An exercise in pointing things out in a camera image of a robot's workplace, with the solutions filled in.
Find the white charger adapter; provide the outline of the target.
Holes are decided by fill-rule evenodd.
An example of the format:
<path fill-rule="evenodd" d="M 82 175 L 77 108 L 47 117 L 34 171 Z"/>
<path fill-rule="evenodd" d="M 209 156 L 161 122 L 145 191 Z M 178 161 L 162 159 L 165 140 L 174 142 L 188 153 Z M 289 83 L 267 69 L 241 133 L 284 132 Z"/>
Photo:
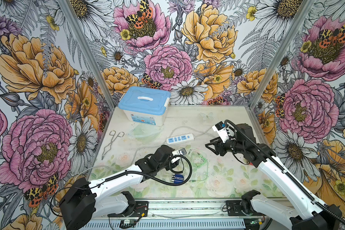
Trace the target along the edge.
<path fill-rule="evenodd" d="M 177 155 L 186 156 L 187 152 L 186 152 L 185 148 L 182 148 L 182 149 L 174 150 L 172 152 L 172 154 L 173 154 L 173 156 L 177 156 Z"/>

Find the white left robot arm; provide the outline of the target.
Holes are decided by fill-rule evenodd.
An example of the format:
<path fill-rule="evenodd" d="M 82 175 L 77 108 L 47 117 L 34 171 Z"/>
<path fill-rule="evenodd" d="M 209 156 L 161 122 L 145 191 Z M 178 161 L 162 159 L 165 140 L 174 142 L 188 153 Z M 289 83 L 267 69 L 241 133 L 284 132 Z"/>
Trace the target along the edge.
<path fill-rule="evenodd" d="M 179 165 L 186 150 L 160 146 L 154 154 L 137 160 L 132 166 L 111 176 L 87 181 L 77 179 L 59 202 L 61 215 L 67 230 L 79 230 L 92 218 L 107 214 L 129 216 L 135 208 L 133 196 L 124 189 L 154 180 L 164 185 L 173 183 L 156 177 L 161 170 L 172 171 Z"/>

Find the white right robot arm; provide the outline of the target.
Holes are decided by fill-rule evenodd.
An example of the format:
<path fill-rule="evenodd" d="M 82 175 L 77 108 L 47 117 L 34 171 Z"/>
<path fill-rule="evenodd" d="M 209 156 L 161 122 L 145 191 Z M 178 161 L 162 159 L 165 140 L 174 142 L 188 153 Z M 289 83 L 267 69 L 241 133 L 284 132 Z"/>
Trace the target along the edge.
<path fill-rule="evenodd" d="M 264 173 L 285 195 L 292 207 L 273 201 L 256 190 L 241 197 L 241 211 L 250 215 L 261 213 L 289 230 L 337 230 L 345 226 L 340 208 L 328 205 L 307 189 L 265 144 L 258 144 L 248 124 L 236 125 L 229 120 L 212 126 L 218 137 L 206 148 L 215 155 L 242 154 L 256 169 Z"/>

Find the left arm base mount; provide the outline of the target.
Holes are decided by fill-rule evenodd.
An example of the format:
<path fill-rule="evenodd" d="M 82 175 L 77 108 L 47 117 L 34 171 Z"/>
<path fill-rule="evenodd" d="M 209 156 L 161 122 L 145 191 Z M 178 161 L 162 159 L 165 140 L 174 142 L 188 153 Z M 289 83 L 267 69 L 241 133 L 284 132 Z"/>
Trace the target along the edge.
<path fill-rule="evenodd" d="M 120 214 L 108 214 L 109 218 L 129 218 L 129 217 L 146 217 L 148 215 L 149 202 L 137 201 L 135 205 L 129 205 L 126 210 Z"/>

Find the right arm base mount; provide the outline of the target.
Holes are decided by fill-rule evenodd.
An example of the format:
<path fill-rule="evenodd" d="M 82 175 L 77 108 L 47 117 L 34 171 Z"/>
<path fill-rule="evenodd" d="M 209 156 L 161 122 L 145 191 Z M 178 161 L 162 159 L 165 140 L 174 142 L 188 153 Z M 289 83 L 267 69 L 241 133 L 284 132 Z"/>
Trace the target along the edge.
<path fill-rule="evenodd" d="M 246 208 L 242 205 L 241 200 L 226 200 L 223 211 L 227 212 L 228 216 L 261 216 L 264 214 Z"/>

